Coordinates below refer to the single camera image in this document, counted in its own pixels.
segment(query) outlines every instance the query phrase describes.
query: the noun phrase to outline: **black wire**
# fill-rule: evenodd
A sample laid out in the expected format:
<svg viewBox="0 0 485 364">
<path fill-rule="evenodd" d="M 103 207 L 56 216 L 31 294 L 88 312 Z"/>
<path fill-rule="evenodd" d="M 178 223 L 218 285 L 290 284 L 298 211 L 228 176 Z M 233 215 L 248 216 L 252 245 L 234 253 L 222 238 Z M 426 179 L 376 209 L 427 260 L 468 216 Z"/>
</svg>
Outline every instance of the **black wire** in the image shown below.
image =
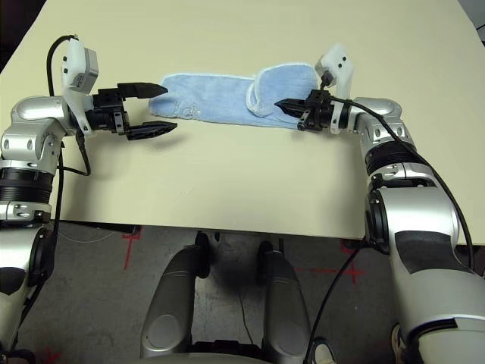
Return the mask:
<svg viewBox="0 0 485 364">
<path fill-rule="evenodd" d="M 54 55 L 54 51 L 56 48 L 65 40 L 76 38 L 75 36 L 61 36 L 59 37 L 54 43 L 52 43 L 51 48 L 47 53 L 47 84 L 48 84 L 48 94 L 50 96 L 54 95 L 54 86 L 52 84 L 52 56 Z M 54 227 L 53 227 L 53 235 L 54 235 L 54 248 L 58 242 L 59 236 L 59 222 L 61 220 L 61 204 L 62 204 L 62 190 L 64 188 L 64 161 L 62 159 L 62 144 L 61 148 L 59 149 L 59 159 L 58 159 L 58 170 L 59 170 L 59 179 L 58 179 L 58 198 L 55 203 L 55 217 L 54 217 Z M 20 324 L 25 320 L 27 314 L 29 313 L 30 309 L 32 309 L 33 304 L 36 302 L 37 297 L 39 296 L 42 287 L 44 286 L 45 280 L 40 281 L 36 285 L 36 289 L 33 291 L 32 296 L 27 298 L 27 303 L 22 310 L 22 316 L 20 318 Z"/>
<path fill-rule="evenodd" d="M 246 329 L 246 333 L 248 334 L 249 341 L 251 341 L 251 345 L 254 345 L 254 341 L 252 340 L 251 333 L 249 333 L 248 325 L 246 324 L 246 314 L 244 313 L 244 305 L 243 305 L 243 299 L 241 297 L 240 289 L 239 289 L 239 304 L 241 305 L 242 323 L 244 324 L 244 328 Z"/>
<path fill-rule="evenodd" d="M 362 249 L 362 247 L 364 246 L 364 244 L 365 244 L 365 238 L 361 240 L 361 242 L 359 243 L 359 245 L 357 246 L 357 248 L 352 252 L 352 254 L 350 255 L 350 257 L 346 260 L 345 263 L 343 263 L 342 268 L 338 271 L 338 273 L 336 274 L 335 278 L 332 281 L 332 284 L 328 288 L 327 293 L 325 294 L 325 297 L 324 297 L 323 301 L 321 301 L 320 309 L 318 310 L 317 317 L 316 317 L 316 319 L 315 319 L 315 321 L 313 323 L 313 328 L 311 328 L 310 339 L 308 340 L 308 346 L 306 348 L 305 358 L 303 359 L 304 364 L 308 364 L 309 363 L 308 359 L 310 357 L 311 346 L 313 344 L 313 340 L 314 340 L 314 337 L 315 337 L 315 332 L 317 331 L 318 323 L 320 322 L 321 314 L 324 311 L 325 305 L 327 305 L 327 302 L 328 302 L 328 300 L 330 298 L 330 295 L 332 294 L 333 289 L 335 288 L 335 286 L 336 286 L 337 282 L 339 281 L 340 277 L 342 277 L 343 272 L 347 269 L 347 267 L 352 262 L 352 260 L 354 260 L 355 256 L 357 256 L 358 252 L 360 252 L 360 250 Z"/>
<path fill-rule="evenodd" d="M 59 45 L 69 39 L 77 39 L 74 35 L 69 36 L 60 36 L 56 39 L 55 42 L 52 43 L 51 48 L 49 48 L 47 52 L 47 62 L 46 62 L 46 70 L 47 70 L 47 85 L 48 85 L 48 94 L 50 96 L 54 95 L 54 85 L 52 83 L 52 57 L 54 56 L 54 52 L 59 47 Z"/>
<path fill-rule="evenodd" d="M 441 178 L 440 174 L 436 171 L 436 169 L 433 168 L 433 166 L 426 160 L 424 159 L 418 152 L 413 150 L 413 148 L 409 147 L 407 143 L 404 143 L 401 138 L 399 138 L 393 130 L 390 128 L 390 126 L 387 124 L 387 122 L 384 120 L 384 117 L 375 111 L 369 109 L 368 107 L 359 104 L 357 102 L 353 102 L 352 100 L 345 100 L 345 99 L 339 99 L 338 97 L 331 96 L 330 97 L 333 101 L 341 102 L 343 104 L 355 106 L 356 108 L 360 108 L 361 110 L 366 111 L 368 114 L 374 116 L 380 124 L 386 129 L 387 133 L 394 139 L 394 141 L 399 144 L 400 146 L 404 147 L 409 153 L 411 153 L 414 157 L 416 157 L 422 164 L 427 165 L 431 171 L 434 174 L 434 177 L 438 180 L 438 183 L 440 186 L 443 188 L 445 191 L 446 195 L 448 198 L 451 200 L 453 206 L 455 207 L 456 214 L 458 215 L 458 219 L 460 223 L 462 224 L 463 228 L 463 234 L 465 236 L 465 240 L 467 243 L 467 248 L 468 248 L 468 267 L 470 270 L 474 270 L 475 268 L 475 259 L 474 259 L 474 251 L 473 251 L 473 243 L 471 241 L 471 235 L 470 231 L 468 230 L 468 225 L 465 220 L 465 216 L 463 215 L 462 209 L 460 209 L 460 206 L 458 202 L 456 201 L 455 197 L 452 194 L 452 191 L 448 188 L 446 185 L 445 181 Z"/>
<path fill-rule="evenodd" d="M 74 35 L 60 36 L 55 40 L 54 43 L 52 43 L 51 48 L 48 50 L 45 69 L 47 70 L 48 94 L 50 96 L 54 95 L 54 84 L 52 82 L 52 57 L 54 56 L 55 50 L 57 49 L 57 47 L 59 47 L 59 45 L 62 42 L 73 38 L 77 39 L 77 37 Z M 76 141 L 77 141 L 77 145 L 79 146 L 81 156 L 83 157 L 84 165 L 86 166 L 86 172 L 82 172 L 78 169 L 71 168 L 71 167 L 64 167 L 64 170 L 73 172 L 76 174 L 80 174 L 82 176 L 89 176 L 91 174 L 91 166 L 89 164 L 89 158 L 86 153 L 86 148 L 84 147 L 84 134 L 82 132 L 78 131 L 78 133 L 76 134 Z"/>
<path fill-rule="evenodd" d="M 77 141 L 77 146 L 79 146 L 79 151 L 81 152 L 81 156 L 83 157 L 83 160 L 84 160 L 84 166 L 86 167 L 86 172 L 83 172 L 83 171 L 80 171 L 79 169 L 71 168 L 71 167 L 63 167 L 62 170 L 73 172 L 75 174 L 80 174 L 81 176 L 89 176 L 91 175 L 91 164 L 89 163 L 89 158 L 86 153 L 86 147 L 84 146 L 84 134 L 81 130 L 78 130 L 76 133 L 76 141 Z"/>
</svg>

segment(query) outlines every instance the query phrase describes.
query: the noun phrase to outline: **table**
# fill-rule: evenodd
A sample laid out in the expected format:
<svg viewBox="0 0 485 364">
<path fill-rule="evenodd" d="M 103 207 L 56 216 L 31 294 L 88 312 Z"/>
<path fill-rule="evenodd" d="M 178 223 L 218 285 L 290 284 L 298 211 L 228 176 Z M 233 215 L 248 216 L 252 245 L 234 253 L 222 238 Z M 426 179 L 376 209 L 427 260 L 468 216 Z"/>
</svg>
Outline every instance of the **table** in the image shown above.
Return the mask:
<svg viewBox="0 0 485 364">
<path fill-rule="evenodd" d="M 341 42 L 355 65 L 352 97 L 403 107 L 418 150 L 485 243 L 485 48 L 456 0 L 48 0 L 0 75 L 0 127 L 20 99 L 47 95 L 45 57 L 76 33 L 97 51 L 95 89 L 158 82 L 193 71 L 252 75 L 314 63 Z M 60 89 L 63 45 L 55 54 Z M 127 103 L 132 124 L 160 118 Z M 73 138 L 66 165 L 82 168 Z M 86 141 L 92 176 L 67 173 L 67 220 L 357 238 L 364 233 L 365 169 L 353 135 L 179 121 L 153 140 L 108 132 Z M 55 192 L 51 197 L 55 204 Z"/>
</svg>

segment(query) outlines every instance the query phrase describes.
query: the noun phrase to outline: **blue towel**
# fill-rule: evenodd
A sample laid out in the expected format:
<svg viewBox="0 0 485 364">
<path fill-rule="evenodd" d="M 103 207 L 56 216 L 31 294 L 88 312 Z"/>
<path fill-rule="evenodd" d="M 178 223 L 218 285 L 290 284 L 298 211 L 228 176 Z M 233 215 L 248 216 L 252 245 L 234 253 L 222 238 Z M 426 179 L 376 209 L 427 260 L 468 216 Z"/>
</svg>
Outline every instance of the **blue towel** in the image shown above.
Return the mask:
<svg viewBox="0 0 485 364">
<path fill-rule="evenodd" d="M 214 123 L 287 127 L 299 119 L 274 105 L 281 99 L 306 99 L 318 87 L 310 64 L 281 64 L 254 78 L 223 74 L 171 74 L 161 85 L 168 93 L 150 100 L 150 112 L 166 118 Z"/>
</svg>

